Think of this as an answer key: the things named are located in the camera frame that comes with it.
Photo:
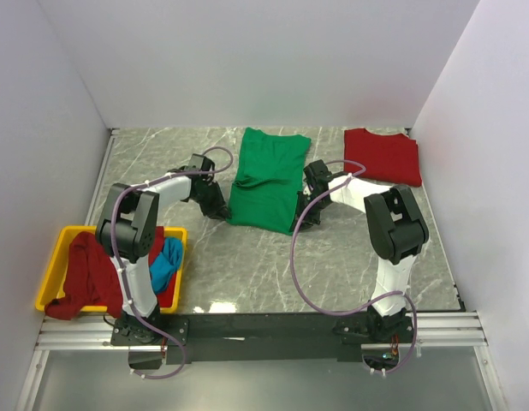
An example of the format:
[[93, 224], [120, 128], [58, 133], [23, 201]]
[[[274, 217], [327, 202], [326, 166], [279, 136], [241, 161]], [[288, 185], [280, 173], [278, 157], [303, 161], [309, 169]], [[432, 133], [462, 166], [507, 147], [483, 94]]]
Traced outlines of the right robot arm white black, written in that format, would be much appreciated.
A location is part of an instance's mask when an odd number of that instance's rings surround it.
[[[320, 212], [332, 203], [365, 213], [370, 242], [377, 255], [371, 299], [349, 311], [334, 312], [314, 304], [302, 290], [295, 272], [294, 249], [299, 230], [304, 224], [317, 224]], [[396, 333], [415, 328], [407, 316], [406, 305], [412, 303], [407, 290], [413, 264], [428, 240], [428, 227], [409, 186], [387, 187], [340, 175], [325, 183], [309, 183], [298, 193], [289, 269], [295, 289], [309, 307], [337, 317], [366, 312], [367, 335], [373, 341], [384, 342]]]

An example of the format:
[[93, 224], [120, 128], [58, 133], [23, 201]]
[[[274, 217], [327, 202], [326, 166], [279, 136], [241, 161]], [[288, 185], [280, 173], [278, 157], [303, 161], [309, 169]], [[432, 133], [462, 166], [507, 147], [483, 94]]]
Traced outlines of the green t shirt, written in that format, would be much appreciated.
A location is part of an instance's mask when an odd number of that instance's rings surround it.
[[290, 235], [311, 143], [300, 134], [247, 128], [231, 186], [228, 223]]

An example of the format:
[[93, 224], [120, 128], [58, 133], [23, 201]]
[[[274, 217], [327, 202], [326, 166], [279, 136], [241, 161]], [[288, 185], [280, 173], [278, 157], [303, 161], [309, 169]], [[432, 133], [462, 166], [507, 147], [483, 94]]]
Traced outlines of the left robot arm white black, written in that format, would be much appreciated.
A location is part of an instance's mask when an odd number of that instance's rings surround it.
[[231, 217], [213, 175], [196, 171], [168, 173], [133, 186], [116, 183], [98, 220], [96, 240], [110, 256], [122, 291], [118, 328], [131, 328], [133, 336], [144, 344], [156, 342], [162, 332], [149, 266], [160, 206], [190, 200], [199, 205], [205, 217]]

